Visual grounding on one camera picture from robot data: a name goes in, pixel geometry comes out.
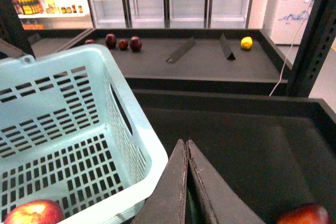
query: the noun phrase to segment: white cable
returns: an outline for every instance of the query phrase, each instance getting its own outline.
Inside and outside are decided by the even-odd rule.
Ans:
[[[274,86],[274,88],[273,88],[272,92],[269,94],[269,96],[272,96],[272,95],[273,95],[274,91],[277,89],[277,87],[279,86],[279,84],[280,84],[281,81],[282,81],[282,75],[284,74],[284,69],[285,69],[285,66],[286,66],[287,58],[288,58],[288,56],[289,56],[290,51],[292,50],[292,48],[293,48],[293,46],[294,46],[295,38],[296,38],[296,36],[297,36],[299,30],[301,29],[303,23],[305,22],[305,20],[306,20],[306,18],[307,18],[308,10],[309,10],[309,7],[310,7],[312,1],[313,1],[313,0],[310,0],[310,2],[309,2],[309,5],[308,5],[307,10],[306,10],[306,13],[305,13],[305,17],[302,19],[302,22],[301,22],[301,24],[300,24],[300,27],[299,27],[299,29],[296,31],[296,33],[295,33],[295,35],[294,35],[293,42],[292,42],[292,44],[291,44],[291,46],[290,46],[290,48],[289,48],[289,51],[287,52],[287,55],[286,55],[286,57],[285,57],[285,60],[283,61],[284,63],[283,63],[283,65],[282,65],[282,69],[281,69],[281,73],[280,73],[280,79],[279,79],[278,83]]]

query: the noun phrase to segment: red apple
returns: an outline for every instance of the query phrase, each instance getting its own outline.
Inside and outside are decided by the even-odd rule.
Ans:
[[[324,207],[306,204],[280,216],[277,224],[331,224],[331,217]]]
[[[61,207],[51,200],[35,200],[13,209],[4,224],[56,224],[64,220]]]
[[[128,41],[125,39],[122,39],[121,41],[119,41],[119,48],[122,51],[125,51],[128,47]]]
[[[95,44],[96,42],[93,39],[87,39],[85,44]]]
[[[113,49],[117,44],[117,37],[114,34],[107,34],[105,44],[109,49]]]
[[[131,38],[130,48],[133,52],[140,52],[142,47],[141,40],[138,36],[133,36]]]

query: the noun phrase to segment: light blue basket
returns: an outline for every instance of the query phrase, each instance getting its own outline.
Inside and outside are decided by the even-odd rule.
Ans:
[[[36,199],[62,223],[137,214],[167,154],[107,48],[4,59],[0,79],[1,221]]]

